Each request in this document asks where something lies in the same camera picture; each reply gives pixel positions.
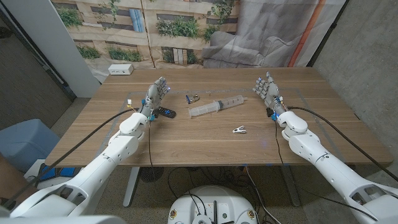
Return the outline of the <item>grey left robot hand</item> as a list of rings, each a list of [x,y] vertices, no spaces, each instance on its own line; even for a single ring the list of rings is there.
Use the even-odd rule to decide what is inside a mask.
[[[160,77],[148,88],[144,102],[138,112],[146,117],[153,115],[158,118],[161,101],[169,91],[170,87],[167,85],[166,79]]]

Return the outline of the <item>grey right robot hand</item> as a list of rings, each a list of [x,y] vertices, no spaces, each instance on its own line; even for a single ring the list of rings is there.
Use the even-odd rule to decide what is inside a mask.
[[[277,118],[288,111],[283,103],[283,97],[279,94],[279,88],[269,71],[266,72],[265,78],[259,77],[256,80],[252,90],[264,101],[268,117],[275,116]]]

